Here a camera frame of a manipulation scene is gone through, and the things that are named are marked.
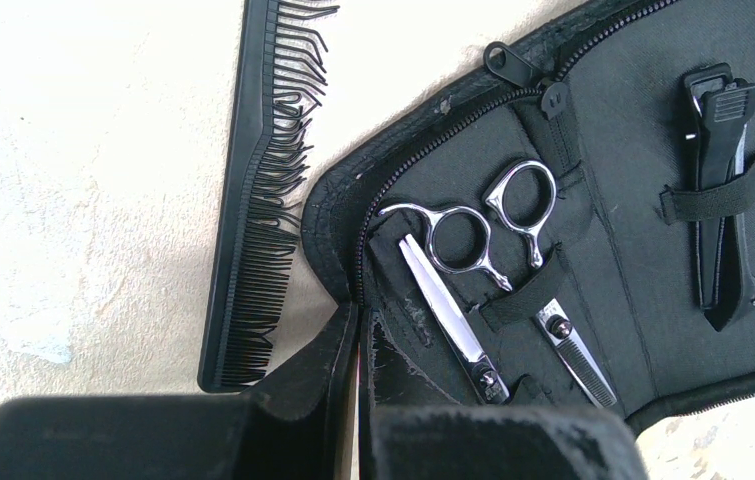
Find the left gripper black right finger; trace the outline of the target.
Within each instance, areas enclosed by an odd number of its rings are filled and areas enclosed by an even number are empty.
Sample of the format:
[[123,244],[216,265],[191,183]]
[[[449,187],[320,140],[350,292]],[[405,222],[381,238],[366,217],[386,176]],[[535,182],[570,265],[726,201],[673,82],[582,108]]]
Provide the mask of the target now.
[[595,407],[543,404],[519,389],[506,406],[449,404],[362,317],[359,467],[363,479],[644,479],[629,428]]

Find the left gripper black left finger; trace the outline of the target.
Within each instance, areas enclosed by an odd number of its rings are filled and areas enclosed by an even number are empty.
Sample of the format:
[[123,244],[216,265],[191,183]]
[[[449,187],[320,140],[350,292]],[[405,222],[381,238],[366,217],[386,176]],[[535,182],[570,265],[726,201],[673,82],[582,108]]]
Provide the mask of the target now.
[[19,398],[0,479],[331,479],[344,455],[359,310],[239,394]]

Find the black zip tool case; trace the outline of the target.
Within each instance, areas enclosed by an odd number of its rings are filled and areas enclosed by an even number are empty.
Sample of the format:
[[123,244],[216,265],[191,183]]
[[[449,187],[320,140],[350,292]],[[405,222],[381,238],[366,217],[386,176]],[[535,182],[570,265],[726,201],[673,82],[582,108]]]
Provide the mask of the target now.
[[[699,309],[694,225],[665,194],[695,183],[694,113],[682,86],[726,63],[755,82],[755,1],[592,1],[513,45],[537,69],[515,85],[479,68],[348,154],[318,181],[303,227],[308,260],[340,302],[357,301],[368,338],[365,399],[391,406],[475,403],[466,376],[415,289],[398,242],[420,235],[397,201],[480,207],[513,161],[536,158],[560,189],[542,246],[545,274],[520,237],[493,227],[484,273],[445,282],[505,380],[535,381],[523,403],[586,402],[531,320],[554,292],[604,371],[613,411],[635,431],[672,415],[755,396],[755,307],[715,330]],[[755,112],[745,216],[755,275]]]

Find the black hair comb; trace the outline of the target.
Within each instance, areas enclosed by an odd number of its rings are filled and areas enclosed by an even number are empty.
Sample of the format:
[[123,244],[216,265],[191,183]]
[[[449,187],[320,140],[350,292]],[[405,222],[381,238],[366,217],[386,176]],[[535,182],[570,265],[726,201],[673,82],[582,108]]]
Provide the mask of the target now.
[[300,218],[306,131],[327,86],[314,29],[335,1],[244,5],[198,385],[240,392],[263,379],[284,307]]

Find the black hair clip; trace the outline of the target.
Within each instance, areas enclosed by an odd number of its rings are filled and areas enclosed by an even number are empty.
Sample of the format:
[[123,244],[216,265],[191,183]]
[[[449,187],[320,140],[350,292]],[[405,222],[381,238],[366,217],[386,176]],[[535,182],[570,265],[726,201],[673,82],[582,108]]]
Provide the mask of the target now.
[[755,83],[722,62],[682,79],[693,115],[694,189],[690,219],[700,309],[721,331],[755,312],[745,213],[755,201],[755,165],[745,163],[747,126],[755,113]]

